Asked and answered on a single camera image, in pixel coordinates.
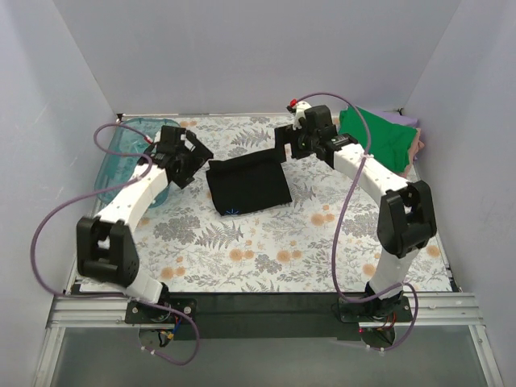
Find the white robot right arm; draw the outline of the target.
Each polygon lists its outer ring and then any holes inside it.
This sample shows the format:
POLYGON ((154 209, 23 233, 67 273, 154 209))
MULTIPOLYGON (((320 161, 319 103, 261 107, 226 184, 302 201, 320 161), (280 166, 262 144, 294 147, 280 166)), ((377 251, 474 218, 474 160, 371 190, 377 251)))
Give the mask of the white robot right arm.
POLYGON ((287 107, 293 123, 275 130, 275 151, 285 162, 285 150, 300 160, 314 155, 352 179, 378 205, 377 238, 382 246, 376 272, 362 298, 339 297, 348 304, 364 304, 366 314, 383 320, 394 310, 393 300, 406 287, 406 274, 418 252, 437 231, 430 186, 410 182, 391 172, 357 139, 339 134, 327 106, 292 101, 287 107))

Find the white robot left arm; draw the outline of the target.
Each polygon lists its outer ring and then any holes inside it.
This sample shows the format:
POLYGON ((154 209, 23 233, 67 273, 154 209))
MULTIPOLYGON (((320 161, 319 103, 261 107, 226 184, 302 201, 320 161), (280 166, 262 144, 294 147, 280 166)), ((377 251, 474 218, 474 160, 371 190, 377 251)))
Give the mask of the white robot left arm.
POLYGON ((144 153, 135 156, 131 177, 111 202, 77 223, 77 271, 145 301, 144 313, 161 323, 170 316, 172 304, 162 296, 164 284, 139 267, 133 232, 162 191, 172 183, 185 188, 214 155, 192 131, 163 126, 144 153))

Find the black t-shirt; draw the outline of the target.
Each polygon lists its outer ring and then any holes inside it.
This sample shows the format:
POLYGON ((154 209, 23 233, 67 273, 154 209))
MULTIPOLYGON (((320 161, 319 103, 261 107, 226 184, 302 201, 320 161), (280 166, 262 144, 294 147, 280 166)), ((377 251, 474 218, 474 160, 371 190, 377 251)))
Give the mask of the black t-shirt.
POLYGON ((211 160, 206 179, 214 207, 222 216, 249 214, 292 202, 273 148, 229 160, 211 160))

